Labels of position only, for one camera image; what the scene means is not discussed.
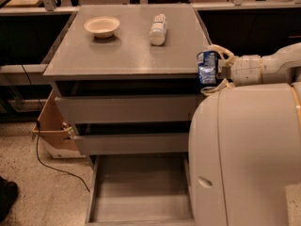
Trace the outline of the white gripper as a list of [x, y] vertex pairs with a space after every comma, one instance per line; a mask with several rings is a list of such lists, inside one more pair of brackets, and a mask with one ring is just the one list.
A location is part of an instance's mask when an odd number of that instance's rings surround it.
[[216, 87], [201, 89], [200, 92], [204, 96], [210, 96], [222, 89], [231, 89], [234, 85], [246, 86], [262, 83], [260, 56], [235, 56], [233, 52], [217, 44], [210, 44], [208, 49], [217, 52], [222, 58], [218, 60], [217, 77], [227, 79], [223, 79]]

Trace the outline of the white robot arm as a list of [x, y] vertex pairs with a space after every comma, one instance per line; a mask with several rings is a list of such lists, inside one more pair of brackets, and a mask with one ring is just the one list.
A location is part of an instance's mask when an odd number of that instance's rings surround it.
[[198, 54], [205, 99], [189, 132], [197, 226], [288, 226], [286, 188], [301, 170], [301, 43], [271, 56]]

